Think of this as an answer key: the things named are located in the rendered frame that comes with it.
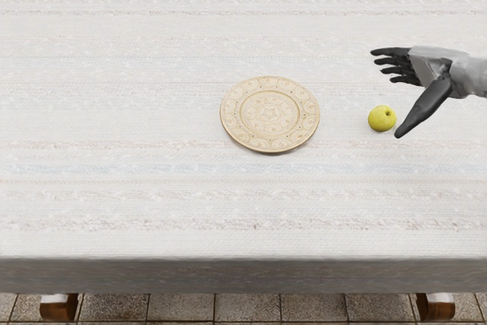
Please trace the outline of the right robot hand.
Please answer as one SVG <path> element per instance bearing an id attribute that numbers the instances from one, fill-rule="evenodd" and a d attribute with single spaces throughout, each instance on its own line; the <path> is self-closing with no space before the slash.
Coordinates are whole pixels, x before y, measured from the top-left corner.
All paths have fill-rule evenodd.
<path id="1" fill-rule="evenodd" d="M 431 117 L 448 98 L 470 95 L 487 99 L 487 59 L 432 46 L 387 47 L 370 51 L 390 82 L 425 90 L 394 132 L 398 139 Z"/>

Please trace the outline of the beige patterned plate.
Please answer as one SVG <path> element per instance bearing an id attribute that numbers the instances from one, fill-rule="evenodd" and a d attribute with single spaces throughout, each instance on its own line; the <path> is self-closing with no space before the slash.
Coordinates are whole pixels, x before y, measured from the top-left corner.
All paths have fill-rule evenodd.
<path id="1" fill-rule="evenodd" d="M 220 119 L 236 143 L 277 154 L 312 137 L 319 126 L 320 108 L 302 84 L 281 76 L 258 76 L 235 84 L 225 94 Z"/>

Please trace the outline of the yellow-green apple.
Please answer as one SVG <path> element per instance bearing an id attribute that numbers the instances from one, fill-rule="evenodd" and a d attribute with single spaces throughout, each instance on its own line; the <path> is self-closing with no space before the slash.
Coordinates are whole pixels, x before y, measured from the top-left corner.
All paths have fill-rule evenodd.
<path id="1" fill-rule="evenodd" d="M 387 105 L 379 105 L 368 114 L 368 125 L 376 132 L 386 132 L 396 125 L 396 113 Z"/>

